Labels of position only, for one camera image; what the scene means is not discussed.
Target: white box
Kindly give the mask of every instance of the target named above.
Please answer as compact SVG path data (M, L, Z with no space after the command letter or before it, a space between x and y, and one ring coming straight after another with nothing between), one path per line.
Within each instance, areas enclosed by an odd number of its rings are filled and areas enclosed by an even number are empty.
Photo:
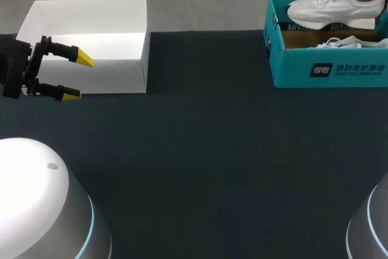
M35 1L17 39L35 45L42 35L75 45L94 67L49 54L39 82L79 89L82 93L145 93L150 33L146 0Z

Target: white robot dome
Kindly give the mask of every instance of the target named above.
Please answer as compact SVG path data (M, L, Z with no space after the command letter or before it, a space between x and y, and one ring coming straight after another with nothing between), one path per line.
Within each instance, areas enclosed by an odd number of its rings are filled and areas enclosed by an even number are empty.
M51 228L64 206L69 174L38 141L0 140L0 258L15 258Z

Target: white sneaker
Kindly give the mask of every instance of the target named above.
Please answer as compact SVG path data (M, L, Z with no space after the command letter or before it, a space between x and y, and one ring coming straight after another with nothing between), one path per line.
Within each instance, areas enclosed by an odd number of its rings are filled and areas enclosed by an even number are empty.
M296 0L290 3L287 14L293 22L312 30L334 22L373 30L385 3L386 0Z
M327 42L324 42L323 44L321 45L317 45L317 48L321 48L321 49L324 49L324 48L330 48L330 49L334 49L334 48L339 48L339 49L354 49L354 48L361 48L361 44L359 42L349 42L348 44L342 44L341 42L342 41L345 41L347 39L344 39L344 40L340 40L339 38L331 38L329 39Z

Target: black tablecloth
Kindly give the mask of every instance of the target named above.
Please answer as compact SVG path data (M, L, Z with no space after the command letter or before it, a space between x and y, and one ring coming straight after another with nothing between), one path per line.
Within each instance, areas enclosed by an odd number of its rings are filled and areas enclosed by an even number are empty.
M1 98L0 138L62 156L114 259L346 258L388 171L387 89L276 89L252 31L154 33L148 91Z

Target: shoe box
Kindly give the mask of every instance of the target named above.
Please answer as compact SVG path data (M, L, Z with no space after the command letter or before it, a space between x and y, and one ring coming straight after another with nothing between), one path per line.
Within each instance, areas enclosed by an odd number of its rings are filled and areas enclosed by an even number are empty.
M291 21L287 7L292 1L268 1L264 39L276 87L388 87L388 48L317 48L330 38L388 38L388 13L376 21L375 30L330 24L317 31Z

